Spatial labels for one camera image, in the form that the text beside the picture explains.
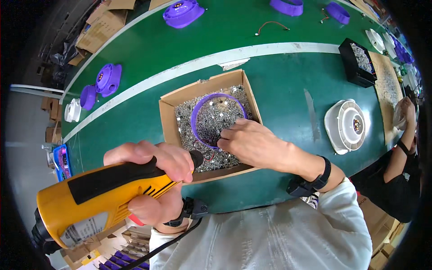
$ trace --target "label sticker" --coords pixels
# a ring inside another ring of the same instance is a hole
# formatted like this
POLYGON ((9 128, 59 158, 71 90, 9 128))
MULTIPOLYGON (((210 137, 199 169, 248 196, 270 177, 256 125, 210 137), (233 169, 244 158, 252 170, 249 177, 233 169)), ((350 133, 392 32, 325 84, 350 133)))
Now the label sticker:
POLYGON ((102 232, 107 219, 108 212, 103 212, 91 218, 75 223, 67 227, 67 229, 60 236, 60 240, 68 248, 74 248, 83 243, 87 238, 102 232))

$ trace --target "purple plastic ring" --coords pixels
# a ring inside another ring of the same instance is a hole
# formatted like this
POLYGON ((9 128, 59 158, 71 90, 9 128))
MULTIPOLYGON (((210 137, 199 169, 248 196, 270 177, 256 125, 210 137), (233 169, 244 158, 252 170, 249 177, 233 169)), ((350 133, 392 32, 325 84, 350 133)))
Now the purple plastic ring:
POLYGON ((90 111, 96 102, 96 86, 87 85, 83 88, 81 96, 79 97, 79 104, 82 108, 90 111))
POLYGON ((200 111, 200 109, 204 105, 204 103, 206 103, 207 101, 209 101, 209 100, 211 100, 213 98, 219 98, 219 97, 229 98, 229 99, 232 99, 235 102, 237 102, 237 104, 240 106, 241 110, 243 111, 244 117, 246 119, 248 118, 248 114, 246 113, 245 108, 241 105, 240 101, 238 101, 238 99, 236 99, 232 95, 228 95, 228 94, 224 94, 224 93, 215 93, 215 94, 211 94, 211 95, 207 95, 207 96, 203 97, 203 99, 201 99, 197 103, 197 105, 195 106, 194 110, 192 111, 192 115, 191 115, 192 133, 195 135, 195 137, 198 139, 198 141, 200 141, 203 145, 205 145, 205 146, 207 146, 207 147, 209 147, 211 149, 215 149, 215 150, 219 149, 219 147, 217 147, 217 146, 210 146, 210 145, 206 144, 198 136, 198 132, 197 132, 197 116, 198 116, 198 112, 200 111))
POLYGON ((180 0, 170 5, 162 17, 166 24, 174 28, 183 28, 191 24, 204 13, 204 8, 196 0, 180 0))
POLYGON ((106 98, 114 94, 120 84, 121 65, 106 64, 96 77, 96 92, 106 98))
POLYGON ((293 3, 293 5, 282 0, 270 0, 270 5, 277 11, 286 15, 300 16, 303 14, 302 0, 289 0, 289 2, 293 3))
POLYGON ((348 24, 349 23, 348 11, 346 11, 339 4, 337 4, 335 2, 330 2, 330 4, 328 4, 325 9, 327 10, 328 14, 330 14, 330 16, 335 18, 338 22, 340 22, 342 24, 348 24))

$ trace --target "blue plastic tray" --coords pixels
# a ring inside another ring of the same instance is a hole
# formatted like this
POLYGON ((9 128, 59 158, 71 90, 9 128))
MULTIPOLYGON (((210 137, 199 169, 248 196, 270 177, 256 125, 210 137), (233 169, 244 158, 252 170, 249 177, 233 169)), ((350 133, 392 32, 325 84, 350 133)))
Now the blue plastic tray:
POLYGON ((67 152, 66 144, 62 144, 53 150, 55 171, 59 182, 71 178, 72 171, 70 170, 69 153, 67 152))

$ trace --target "black t-shirt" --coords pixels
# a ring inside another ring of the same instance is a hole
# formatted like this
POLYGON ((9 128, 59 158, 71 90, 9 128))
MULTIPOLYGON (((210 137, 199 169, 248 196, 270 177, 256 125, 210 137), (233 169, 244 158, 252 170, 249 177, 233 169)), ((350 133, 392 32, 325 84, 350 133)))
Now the black t-shirt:
POLYGON ((400 222, 411 221, 420 202, 420 176, 418 157, 410 155, 403 173, 384 182, 384 172, 393 151, 384 154, 378 161, 355 174, 350 179, 356 190, 371 202, 400 222))

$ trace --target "plastic bag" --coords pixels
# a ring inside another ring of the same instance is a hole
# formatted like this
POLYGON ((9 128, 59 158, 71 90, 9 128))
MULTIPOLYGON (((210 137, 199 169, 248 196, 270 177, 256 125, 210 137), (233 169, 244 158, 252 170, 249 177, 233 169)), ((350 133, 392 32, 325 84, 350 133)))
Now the plastic bag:
POLYGON ((407 121, 405 119, 405 115, 402 112, 402 108, 400 107, 402 104, 403 99, 401 99, 397 104, 396 107, 394 107, 393 112, 393 127, 399 129, 399 130, 405 130, 407 127, 407 121))

